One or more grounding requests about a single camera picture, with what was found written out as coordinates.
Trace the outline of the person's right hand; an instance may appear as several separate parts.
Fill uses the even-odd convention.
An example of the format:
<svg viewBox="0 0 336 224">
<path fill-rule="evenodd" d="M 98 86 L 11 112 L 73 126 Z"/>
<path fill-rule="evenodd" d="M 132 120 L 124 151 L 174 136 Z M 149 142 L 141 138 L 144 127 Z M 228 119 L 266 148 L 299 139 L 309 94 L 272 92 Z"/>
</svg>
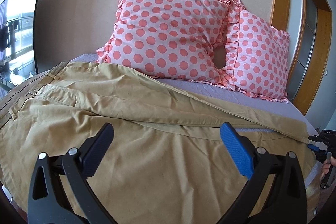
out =
<svg viewBox="0 0 336 224">
<path fill-rule="evenodd" d="M 320 181 L 322 181 L 322 179 L 329 173 L 331 166 L 336 166 L 336 159 L 333 158 L 332 156 L 330 157 L 330 159 L 326 159 L 323 162 L 321 173 L 319 175 Z"/>
</svg>

